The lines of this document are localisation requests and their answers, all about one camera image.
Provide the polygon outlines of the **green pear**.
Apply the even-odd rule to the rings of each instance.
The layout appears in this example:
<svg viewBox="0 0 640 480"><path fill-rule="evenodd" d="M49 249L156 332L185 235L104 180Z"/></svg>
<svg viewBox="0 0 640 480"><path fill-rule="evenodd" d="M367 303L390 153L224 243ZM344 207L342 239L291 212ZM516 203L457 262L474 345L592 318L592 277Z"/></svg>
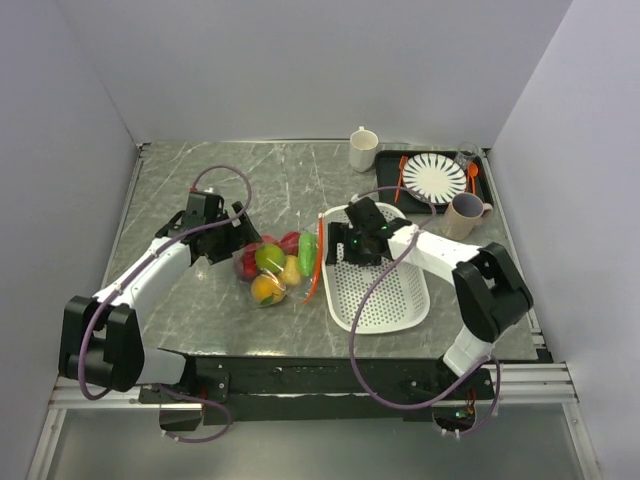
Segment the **green pear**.
<svg viewBox="0 0 640 480"><path fill-rule="evenodd" d="M260 245L254 253L254 259L259 270L275 274L280 273L286 264L286 254L278 245L273 243Z"/></svg>

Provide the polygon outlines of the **orange fruit with leaf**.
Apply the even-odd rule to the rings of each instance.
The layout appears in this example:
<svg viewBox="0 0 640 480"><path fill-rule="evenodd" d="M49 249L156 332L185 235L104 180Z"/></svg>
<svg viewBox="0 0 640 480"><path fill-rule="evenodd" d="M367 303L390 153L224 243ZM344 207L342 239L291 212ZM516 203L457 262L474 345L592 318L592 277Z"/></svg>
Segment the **orange fruit with leaf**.
<svg viewBox="0 0 640 480"><path fill-rule="evenodd" d="M277 278L260 274L251 283L251 296L261 307L271 306L284 299L286 290Z"/></svg>

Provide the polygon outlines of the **yellow lemon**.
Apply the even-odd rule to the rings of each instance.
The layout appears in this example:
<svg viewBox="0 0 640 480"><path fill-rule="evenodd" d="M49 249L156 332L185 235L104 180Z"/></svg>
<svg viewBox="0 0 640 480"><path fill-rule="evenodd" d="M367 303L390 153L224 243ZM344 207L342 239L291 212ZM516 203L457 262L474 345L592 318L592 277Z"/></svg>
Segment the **yellow lemon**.
<svg viewBox="0 0 640 480"><path fill-rule="evenodd" d="M279 281L287 287L298 286L302 281L302 274L299 269L298 257L293 255L286 256L286 262L283 270L278 275Z"/></svg>

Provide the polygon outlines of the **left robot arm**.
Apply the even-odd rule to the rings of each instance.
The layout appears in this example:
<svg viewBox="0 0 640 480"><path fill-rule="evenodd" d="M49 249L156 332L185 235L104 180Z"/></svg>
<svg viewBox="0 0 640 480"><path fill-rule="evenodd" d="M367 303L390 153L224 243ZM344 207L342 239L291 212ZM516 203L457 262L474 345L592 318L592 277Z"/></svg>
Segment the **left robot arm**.
<svg viewBox="0 0 640 480"><path fill-rule="evenodd" d="M191 191L185 209L155 233L147 251L119 278L65 305L59 375L119 392L162 384L172 399L191 399L199 378L190 357L145 346L147 317L198 259L217 264L260 239L241 202L227 209L222 196Z"/></svg>

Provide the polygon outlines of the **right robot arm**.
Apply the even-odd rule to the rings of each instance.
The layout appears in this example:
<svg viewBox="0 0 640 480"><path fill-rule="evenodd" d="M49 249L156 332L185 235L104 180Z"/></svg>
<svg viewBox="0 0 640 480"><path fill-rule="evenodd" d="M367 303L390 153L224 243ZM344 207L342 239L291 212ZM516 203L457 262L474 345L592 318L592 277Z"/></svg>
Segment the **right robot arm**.
<svg viewBox="0 0 640 480"><path fill-rule="evenodd" d="M532 294L503 245L459 243L406 218L386 218L382 207L364 196L345 205L347 220L327 225L324 264L369 267L387 260L390 270L404 263L451 284L463 327L444 354L447 367L438 373L437 384L445 396L460 398L472 387L472 367L533 308Z"/></svg>

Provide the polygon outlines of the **clear zip top bag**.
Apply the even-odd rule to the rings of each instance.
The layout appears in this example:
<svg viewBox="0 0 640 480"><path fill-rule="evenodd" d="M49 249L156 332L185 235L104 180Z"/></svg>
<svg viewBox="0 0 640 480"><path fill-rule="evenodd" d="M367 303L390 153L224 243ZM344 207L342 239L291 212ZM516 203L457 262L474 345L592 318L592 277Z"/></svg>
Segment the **clear zip top bag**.
<svg viewBox="0 0 640 480"><path fill-rule="evenodd" d="M307 227L279 238L263 235L233 256L236 277L255 306L273 307L286 299L300 304L310 301L321 278L323 228L320 213Z"/></svg>

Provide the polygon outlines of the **red wrinkled fruit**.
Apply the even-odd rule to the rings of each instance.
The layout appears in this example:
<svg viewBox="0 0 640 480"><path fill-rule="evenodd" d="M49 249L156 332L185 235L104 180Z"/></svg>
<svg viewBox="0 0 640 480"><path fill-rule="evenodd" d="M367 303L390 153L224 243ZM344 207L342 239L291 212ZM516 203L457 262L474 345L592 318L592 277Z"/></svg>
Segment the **red wrinkled fruit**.
<svg viewBox="0 0 640 480"><path fill-rule="evenodd" d="M300 233L297 231L291 231L286 233L278 242L279 247L286 255L298 255Z"/></svg>

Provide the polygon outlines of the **green bitter gourd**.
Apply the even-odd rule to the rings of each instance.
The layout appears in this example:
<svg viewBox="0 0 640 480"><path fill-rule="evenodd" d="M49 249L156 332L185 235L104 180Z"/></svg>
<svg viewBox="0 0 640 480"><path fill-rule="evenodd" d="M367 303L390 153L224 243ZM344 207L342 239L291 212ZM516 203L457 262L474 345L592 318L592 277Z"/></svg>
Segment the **green bitter gourd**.
<svg viewBox="0 0 640 480"><path fill-rule="evenodd" d="M317 237L314 233L304 232L298 240L298 265L300 273L309 277L315 268L317 255Z"/></svg>

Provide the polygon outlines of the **red apple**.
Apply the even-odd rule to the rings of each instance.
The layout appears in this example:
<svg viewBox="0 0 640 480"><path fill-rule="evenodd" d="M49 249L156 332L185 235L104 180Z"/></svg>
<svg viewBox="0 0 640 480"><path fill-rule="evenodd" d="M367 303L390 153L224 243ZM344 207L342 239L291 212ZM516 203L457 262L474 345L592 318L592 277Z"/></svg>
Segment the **red apple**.
<svg viewBox="0 0 640 480"><path fill-rule="evenodd" d="M247 278L253 279L259 273L255 255L256 251L261 246L261 243L252 243L248 245L243 251L241 257L242 273Z"/></svg>

